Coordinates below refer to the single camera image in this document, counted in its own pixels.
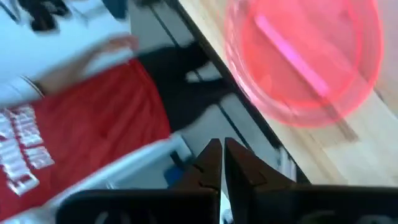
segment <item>blue object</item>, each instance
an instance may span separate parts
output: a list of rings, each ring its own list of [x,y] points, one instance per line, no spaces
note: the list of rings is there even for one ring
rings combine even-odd
[[[173,186],[173,184],[176,183],[176,181],[178,181],[182,177],[183,173],[184,171],[178,168],[176,165],[167,169],[164,172],[164,178],[166,179],[166,182],[169,185],[169,187]]]
[[[127,15],[127,0],[102,0],[105,7],[115,19],[125,19]]]

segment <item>light wood surface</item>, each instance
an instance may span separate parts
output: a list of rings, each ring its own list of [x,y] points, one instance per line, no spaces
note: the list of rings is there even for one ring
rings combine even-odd
[[[228,0],[179,0],[226,63]],[[398,1],[377,0],[384,59],[376,89],[344,121],[324,128],[286,126],[264,115],[313,184],[398,186]]]

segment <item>red t-shirt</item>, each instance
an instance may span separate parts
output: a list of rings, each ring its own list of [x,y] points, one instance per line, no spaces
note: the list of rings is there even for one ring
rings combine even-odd
[[[1,110],[0,221],[169,134],[157,89],[137,60],[59,95]]]

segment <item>black pants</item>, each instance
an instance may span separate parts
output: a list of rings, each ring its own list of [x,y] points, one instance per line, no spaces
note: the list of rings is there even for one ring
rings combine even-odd
[[[198,43],[162,47],[138,56],[154,80],[172,131],[192,124],[205,110],[231,93],[222,79],[190,83],[187,73],[204,66],[208,57]]]

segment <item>red bowl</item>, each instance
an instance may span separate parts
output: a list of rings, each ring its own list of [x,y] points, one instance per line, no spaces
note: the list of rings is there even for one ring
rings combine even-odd
[[[259,28],[258,17],[277,35]],[[373,0],[230,0],[225,27],[237,83],[262,113],[283,123],[314,127],[344,118],[370,94],[379,74],[382,32]],[[325,83],[326,92],[294,58]]]

